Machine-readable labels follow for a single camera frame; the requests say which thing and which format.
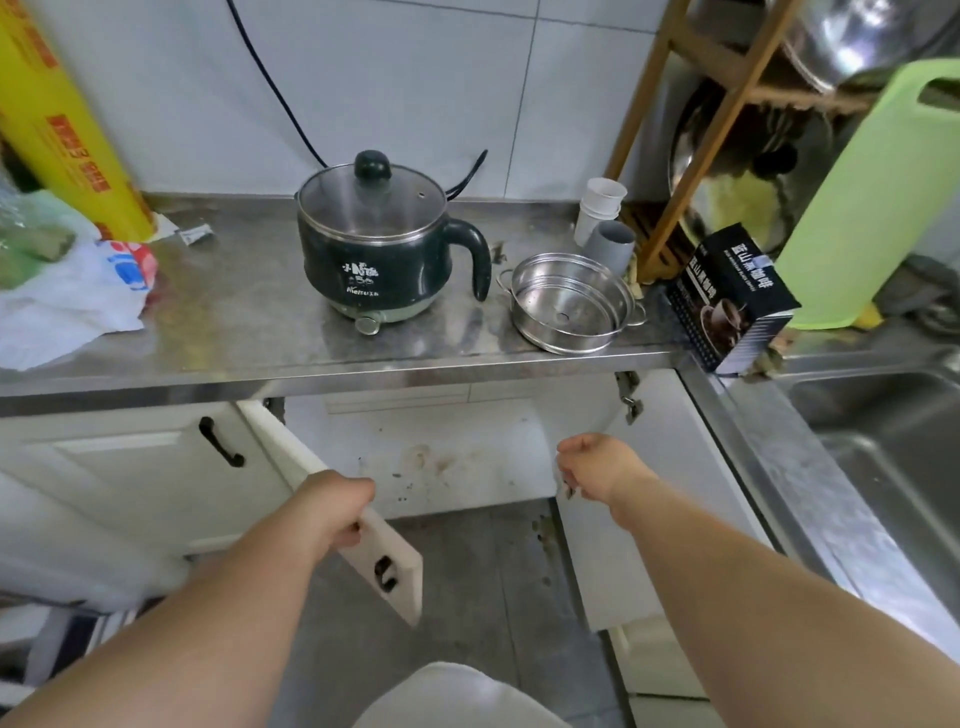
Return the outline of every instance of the cabinet hinge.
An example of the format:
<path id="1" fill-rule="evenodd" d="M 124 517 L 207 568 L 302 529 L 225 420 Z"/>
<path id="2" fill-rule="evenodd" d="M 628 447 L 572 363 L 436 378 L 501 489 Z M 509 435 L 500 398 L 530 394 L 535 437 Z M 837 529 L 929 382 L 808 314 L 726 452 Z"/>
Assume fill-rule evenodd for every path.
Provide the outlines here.
<path id="1" fill-rule="evenodd" d="M 636 418 L 643 412 L 643 402 L 633 396 L 639 384 L 640 376 L 636 372 L 616 373 L 616 388 L 620 393 L 620 401 L 627 405 L 627 425 L 636 422 Z"/>

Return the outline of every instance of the cutting board handle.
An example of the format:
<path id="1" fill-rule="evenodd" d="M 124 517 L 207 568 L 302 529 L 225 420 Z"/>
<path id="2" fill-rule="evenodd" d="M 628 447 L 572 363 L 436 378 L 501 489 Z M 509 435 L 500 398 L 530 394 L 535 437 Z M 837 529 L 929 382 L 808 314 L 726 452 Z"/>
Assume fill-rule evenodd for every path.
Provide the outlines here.
<path id="1" fill-rule="evenodd" d="M 931 106 L 921 101 L 924 89 L 934 81 L 952 81 L 960 85 L 960 59 L 931 59 L 908 63 L 894 74 L 874 109 L 889 107 L 930 119 L 960 120 L 960 110 Z"/>

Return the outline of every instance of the left hand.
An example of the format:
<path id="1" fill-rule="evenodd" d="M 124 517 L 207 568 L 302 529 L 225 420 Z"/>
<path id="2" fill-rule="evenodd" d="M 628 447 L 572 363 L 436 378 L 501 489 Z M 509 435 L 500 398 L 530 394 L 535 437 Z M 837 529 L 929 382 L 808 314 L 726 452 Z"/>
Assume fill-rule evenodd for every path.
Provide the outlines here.
<path id="1" fill-rule="evenodd" d="M 375 486 L 368 477 L 345 477 L 336 471 L 322 471 L 306 477 L 287 505 L 301 510 L 317 540 L 317 558 L 330 548 L 360 543 L 357 521 L 373 500 Z"/>

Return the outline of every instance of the cabinet handle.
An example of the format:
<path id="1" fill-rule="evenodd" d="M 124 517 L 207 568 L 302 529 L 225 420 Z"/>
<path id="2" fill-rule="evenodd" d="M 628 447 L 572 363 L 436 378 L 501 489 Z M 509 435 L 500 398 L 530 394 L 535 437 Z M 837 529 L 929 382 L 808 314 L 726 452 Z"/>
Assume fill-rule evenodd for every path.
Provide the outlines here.
<path id="1" fill-rule="evenodd" d="M 380 589 L 387 594 L 394 590 L 394 587 L 396 586 L 396 578 L 391 576 L 387 579 L 384 579 L 383 575 L 387 572 L 387 569 L 393 565 L 394 561 L 389 556 L 384 556 L 373 565 L 373 575 L 376 576 L 376 583 L 379 584 Z"/>
<path id="2" fill-rule="evenodd" d="M 241 455 L 239 452 L 231 455 L 227 450 L 220 444 L 220 441 L 217 439 L 217 436 L 213 432 L 213 418 L 212 417 L 201 417 L 200 418 L 200 434 L 202 434 L 206 441 L 213 446 L 217 452 L 224 456 L 224 460 L 230 463 L 232 468 L 243 468 L 244 464 L 247 462 L 247 458 Z"/>

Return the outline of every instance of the forearm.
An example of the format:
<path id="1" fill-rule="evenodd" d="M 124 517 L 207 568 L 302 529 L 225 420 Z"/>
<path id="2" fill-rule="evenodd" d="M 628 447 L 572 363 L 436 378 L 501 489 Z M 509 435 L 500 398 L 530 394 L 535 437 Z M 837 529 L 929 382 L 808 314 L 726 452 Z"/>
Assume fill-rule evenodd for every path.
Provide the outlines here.
<path id="1" fill-rule="evenodd" d="M 612 503 L 728 725 L 943 725 L 960 668 L 909 630 L 638 478 Z"/>
<path id="2" fill-rule="evenodd" d="M 309 525 L 299 509 L 274 513 L 207 573 L 45 686 L 7 722 L 11 728 L 263 725 L 317 561 Z"/>

